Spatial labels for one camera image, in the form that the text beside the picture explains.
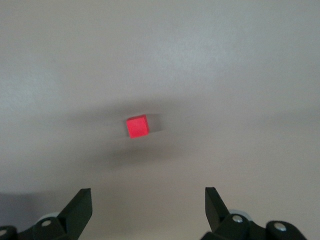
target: red block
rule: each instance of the red block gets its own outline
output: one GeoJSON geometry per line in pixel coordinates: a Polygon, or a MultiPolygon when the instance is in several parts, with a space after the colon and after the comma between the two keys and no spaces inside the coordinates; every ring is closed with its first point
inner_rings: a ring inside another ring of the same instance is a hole
{"type": "Polygon", "coordinates": [[[130,117],[126,121],[130,138],[138,138],[149,133],[149,126],[146,115],[130,117]]]}

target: black plastic part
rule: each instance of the black plastic part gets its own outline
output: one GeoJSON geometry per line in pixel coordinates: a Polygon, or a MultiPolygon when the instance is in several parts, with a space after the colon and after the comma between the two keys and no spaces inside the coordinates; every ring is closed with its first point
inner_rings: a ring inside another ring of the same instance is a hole
{"type": "Polygon", "coordinates": [[[217,236],[217,239],[218,237],[229,240],[247,239],[250,229],[250,222],[241,215],[238,216],[242,218],[242,222],[236,222],[233,220],[234,216],[235,214],[228,215],[213,233],[215,236],[217,236]]]}
{"type": "Polygon", "coordinates": [[[69,204],[57,216],[66,233],[76,240],[85,229],[92,216],[90,189],[81,189],[69,204]]]}
{"type": "Polygon", "coordinates": [[[201,240],[307,240],[292,224],[284,221],[270,221],[266,228],[248,221],[239,214],[230,214],[214,187],[205,189],[205,214],[212,232],[206,233],[201,240]],[[238,215],[242,222],[233,220],[238,215]],[[282,223],[286,231],[275,228],[282,223]]]}
{"type": "Polygon", "coordinates": [[[230,213],[214,187],[205,188],[205,215],[214,232],[230,213]]]}
{"type": "Polygon", "coordinates": [[[17,237],[17,229],[14,226],[1,226],[0,231],[5,231],[5,233],[0,236],[0,240],[14,240],[17,237]]]}
{"type": "Polygon", "coordinates": [[[295,226],[285,221],[270,221],[266,225],[266,230],[268,237],[274,240],[307,240],[295,226]],[[283,224],[286,230],[276,229],[275,223],[283,224]]]}
{"type": "Polygon", "coordinates": [[[14,226],[1,226],[6,231],[0,240],[77,240],[92,215],[90,189],[81,189],[58,217],[47,217],[17,234],[14,226]]]}
{"type": "Polygon", "coordinates": [[[32,227],[32,232],[34,240],[69,239],[64,228],[56,217],[47,217],[37,222],[32,227]]]}

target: white surface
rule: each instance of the white surface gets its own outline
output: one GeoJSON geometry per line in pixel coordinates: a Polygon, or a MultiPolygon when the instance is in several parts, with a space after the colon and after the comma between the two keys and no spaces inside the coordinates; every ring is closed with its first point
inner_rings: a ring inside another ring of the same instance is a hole
{"type": "Polygon", "coordinates": [[[81,239],[197,240],[205,187],[319,236],[320,2],[0,2],[0,191],[92,188],[81,239]],[[129,139],[124,121],[158,116],[129,139]]]}

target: screw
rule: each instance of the screw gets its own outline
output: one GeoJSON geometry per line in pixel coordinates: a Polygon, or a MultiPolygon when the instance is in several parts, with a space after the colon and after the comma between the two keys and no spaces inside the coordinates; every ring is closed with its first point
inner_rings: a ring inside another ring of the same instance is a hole
{"type": "Polygon", "coordinates": [[[51,221],[47,220],[47,221],[44,221],[43,223],[41,223],[41,226],[46,227],[46,226],[49,226],[50,224],[51,224],[51,221]]]}
{"type": "Polygon", "coordinates": [[[5,230],[5,229],[0,230],[0,237],[3,235],[6,235],[6,233],[7,233],[7,230],[5,230]]]}
{"type": "Polygon", "coordinates": [[[244,220],[242,219],[242,217],[240,217],[239,215],[234,215],[232,217],[233,221],[237,222],[237,223],[242,223],[244,220]]]}
{"type": "Polygon", "coordinates": [[[281,222],[276,222],[276,223],[274,224],[274,227],[275,227],[276,229],[278,229],[279,231],[281,231],[281,232],[287,231],[286,226],[283,225],[281,222]]]}

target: red cube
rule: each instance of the red cube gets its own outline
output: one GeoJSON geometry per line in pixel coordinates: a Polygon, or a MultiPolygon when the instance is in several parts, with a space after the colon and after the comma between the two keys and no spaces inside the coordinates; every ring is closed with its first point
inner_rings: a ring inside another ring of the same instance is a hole
{"type": "Polygon", "coordinates": [[[149,133],[149,126],[146,115],[130,117],[126,121],[130,138],[138,138],[149,133]]]}

